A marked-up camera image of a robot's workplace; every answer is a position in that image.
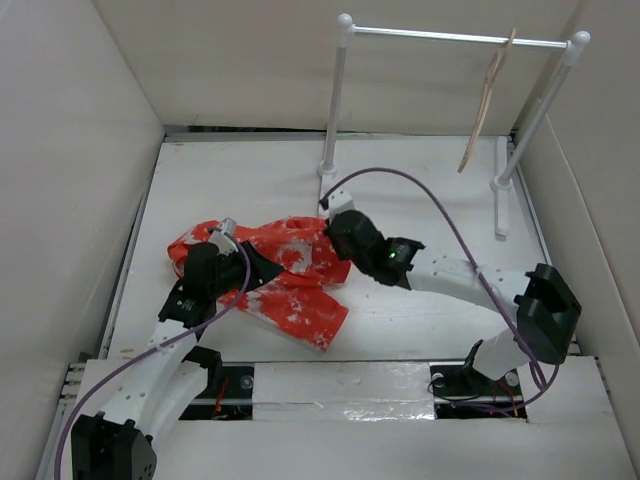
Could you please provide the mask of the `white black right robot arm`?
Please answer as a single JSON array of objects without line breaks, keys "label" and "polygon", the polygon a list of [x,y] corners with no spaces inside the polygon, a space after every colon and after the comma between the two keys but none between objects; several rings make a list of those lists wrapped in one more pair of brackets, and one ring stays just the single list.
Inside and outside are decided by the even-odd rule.
[{"label": "white black right robot arm", "polygon": [[477,341],[465,359],[462,381],[471,392],[486,393],[526,364],[565,362],[582,307],[555,267],[476,267],[419,241],[386,237],[358,210],[331,215],[324,233],[340,259],[382,285],[452,297],[503,317],[506,328]]}]

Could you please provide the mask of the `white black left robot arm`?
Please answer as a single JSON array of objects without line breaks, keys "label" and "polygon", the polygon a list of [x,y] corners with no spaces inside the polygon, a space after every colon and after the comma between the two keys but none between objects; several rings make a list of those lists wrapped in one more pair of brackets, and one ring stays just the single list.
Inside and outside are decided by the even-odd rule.
[{"label": "white black left robot arm", "polygon": [[75,411],[64,430],[75,479],[151,479],[157,448],[191,402],[226,389],[218,351],[199,346],[206,328],[222,317],[217,303],[241,297],[283,273],[244,241],[229,250],[200,242],[188,250],[183,274],[158,314],[146,349],[108,374],[81,399],[85,404],[115,378],[117,391],[93,415]]}]

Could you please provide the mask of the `orange white tie-dye trousers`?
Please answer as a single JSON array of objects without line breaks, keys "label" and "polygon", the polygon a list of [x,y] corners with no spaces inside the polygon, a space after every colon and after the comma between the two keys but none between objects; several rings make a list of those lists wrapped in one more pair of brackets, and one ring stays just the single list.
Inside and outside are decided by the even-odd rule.
[{"label": "orange white tie-dye trousers", "polygon": [[338,258],[324,229],[324,220],[308,216],[235,229],[238,241],[251,243],[284,268],[266,286],[244,294],[236,308],[322,353],[349,313],[326,290],[342,286],[351,269],[350,262]]}]

